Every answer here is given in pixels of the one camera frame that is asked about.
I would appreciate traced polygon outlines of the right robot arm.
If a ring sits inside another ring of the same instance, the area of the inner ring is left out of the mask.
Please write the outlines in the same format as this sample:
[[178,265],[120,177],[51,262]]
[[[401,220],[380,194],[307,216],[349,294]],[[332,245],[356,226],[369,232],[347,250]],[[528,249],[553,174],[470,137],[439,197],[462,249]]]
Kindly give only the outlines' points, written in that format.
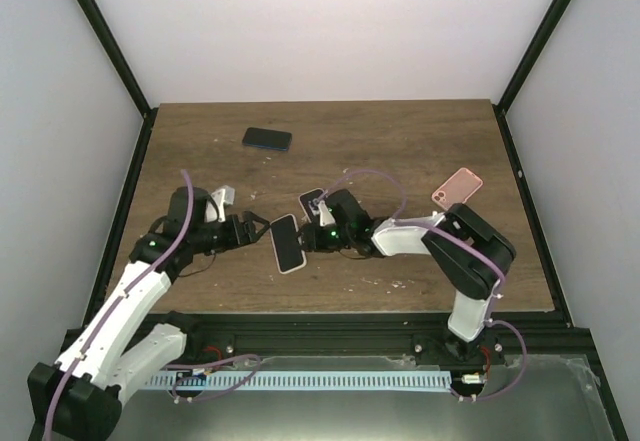
[[346,189],[299,196],[307,222],[299,230],[304,252],[351,250],[363,260],[399,255],[431,257],[455,288],[444,350],[458,364],[472,360],[501,296],[516,249],[462,203],[421,218],[372,217]]

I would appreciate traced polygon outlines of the pink phone case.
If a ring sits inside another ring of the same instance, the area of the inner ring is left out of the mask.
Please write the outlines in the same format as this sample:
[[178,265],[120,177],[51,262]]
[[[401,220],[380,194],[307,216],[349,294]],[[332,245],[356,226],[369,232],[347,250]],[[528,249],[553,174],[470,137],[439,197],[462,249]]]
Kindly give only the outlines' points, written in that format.
[[465,204],[483,184],[478,175],[466,167],[461,167],[432,193],[431,200],[446,211],[455,204]]

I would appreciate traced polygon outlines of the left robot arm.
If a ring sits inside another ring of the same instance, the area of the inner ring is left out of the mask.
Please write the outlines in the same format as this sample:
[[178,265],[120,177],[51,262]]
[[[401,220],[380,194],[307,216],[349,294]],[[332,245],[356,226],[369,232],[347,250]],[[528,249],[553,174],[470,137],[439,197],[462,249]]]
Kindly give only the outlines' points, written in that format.
[[105,440],[122,409],[156,372],[178,360],[196,363],[206,350],[201,324],[172,311],[137,344],[131,342],[155,303],[195,256],[216,256],[257,242],[267,220],[228,214],[235,191],[191,185],[171,196],[168,212],[152,223],[129,255],[116,288],[77,339],[51,364],[37,364],[27,384],[42,439]]

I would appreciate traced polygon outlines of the dark blue phone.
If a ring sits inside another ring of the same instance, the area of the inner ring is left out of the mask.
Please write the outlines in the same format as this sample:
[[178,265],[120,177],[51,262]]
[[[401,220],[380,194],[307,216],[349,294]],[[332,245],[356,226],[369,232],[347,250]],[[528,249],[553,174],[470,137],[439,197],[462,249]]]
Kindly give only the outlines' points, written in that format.
[[288,151],[292,142],[290,132],[249,127],[246,129],[241,143],[244,146],[274,151]]

